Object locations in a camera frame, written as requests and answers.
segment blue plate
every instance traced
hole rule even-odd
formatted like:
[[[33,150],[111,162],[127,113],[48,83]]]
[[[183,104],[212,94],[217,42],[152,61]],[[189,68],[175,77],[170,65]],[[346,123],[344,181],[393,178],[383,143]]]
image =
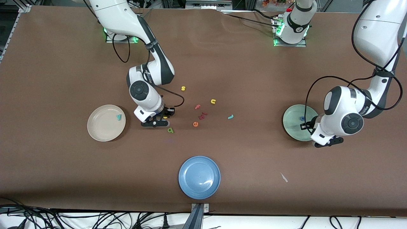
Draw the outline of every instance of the blue plate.
[[[189,197],[203,200],[213,195],[221,182],[221,172],[214,161],[205,156],[191,157],[181,166],[178,182]]]

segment table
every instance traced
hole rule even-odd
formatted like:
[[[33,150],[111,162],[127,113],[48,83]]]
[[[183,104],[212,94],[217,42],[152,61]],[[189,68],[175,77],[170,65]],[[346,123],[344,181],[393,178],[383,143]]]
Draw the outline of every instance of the table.
[[[239,15],[267,22],[256,13]],[[0,196],[49,208],[190,211],[197,201],[179,188],[178,171],[204,155],[222,178],[200,202],[216,213],[405,216],[406,99],[332,147],[298,142],[282,127],[284,111],[303,104],[317,78],[371,75],[373,67],[351,46],[356,18],[317,13],[308,46],[288,48],[273,46],[268,26],[215,10],[152,10],[145,19],[175,68],[165,88],[185,97],[170,119],[171,134],[143,129],[132,114],[125,77],[146,61],[143,43],[131,45],[124,64],[88,9],[33,6],[0,65]],[[127,44],[116,47],[127,55]],[[404,85],[406,71],[401,55]],[[319,82],[309,106],[323,112],[325,94],[337,85],[343,83]],[[167,104],[179,102],[160,93]],[[398,93],[393,83],[388,105]],[[105,143],[86,129],[104,104],[120,106],[127,118],[123,134]],[[202,121],[201,112],[209,114]]]

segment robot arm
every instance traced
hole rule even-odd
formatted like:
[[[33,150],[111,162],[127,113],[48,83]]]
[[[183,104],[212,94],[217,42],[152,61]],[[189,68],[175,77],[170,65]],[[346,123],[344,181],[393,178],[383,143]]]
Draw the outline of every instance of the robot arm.
[[[372,62],[386,66],[398,49],[397,35],[407,13],[407,0],[373,0],[365,7],[355,25],[354,44]],[[344,86],[329,91],[324,100],[324,114],[314,124],[313,141],[326,145],[334,136],[356,134],[363,127],[363,118],[379,115],[382,110],[372,102],[385,107],[397,61],[398,58],[393,58],[384,69],[374,70],[370,87],[362,90],[367,97],[355,88]]]
[[[130,95],[138,104],[134,114],[145,123],[164,109],[161,96],[151,84],[169,84],[174,78],[174,67],[144,18],[136,15],[126,0],[90,0],[90,3],[106,30],[119,35],[138,37],[154,57],[151,62],[131,68],[127,74]]]
[[[299,43],[304,38],[316,11],[315,0],[297,0],[293,10],[282,15],[284,24],[276,35],[288,44]]]

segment small white paper scrap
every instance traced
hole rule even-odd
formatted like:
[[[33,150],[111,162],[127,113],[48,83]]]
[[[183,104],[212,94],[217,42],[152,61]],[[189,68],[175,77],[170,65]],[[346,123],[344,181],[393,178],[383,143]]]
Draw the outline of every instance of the small white paper scrap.
[[[285,180],[285,182],[287,182],[287,183],[288,183],[287,178],[285,178],[285,176],[284,176],[282,173],[280,173],[280,174],[281,174],[282,178]]]

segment green plate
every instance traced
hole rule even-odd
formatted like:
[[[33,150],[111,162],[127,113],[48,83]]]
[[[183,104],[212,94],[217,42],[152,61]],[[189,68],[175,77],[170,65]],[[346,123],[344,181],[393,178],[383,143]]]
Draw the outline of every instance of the green plate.
[[[300,125],[304,123],[301,121],[301,117],[304,117],[305,105],[297,104],[288,108],[282,118],[282,123],[284,125],[285,131],[294,139],[299,141],[311,141],[311,135],[307,130],[301,130]],[[306,110],[306,120],[311,121],[311,119],[318,114],[309,106]]]

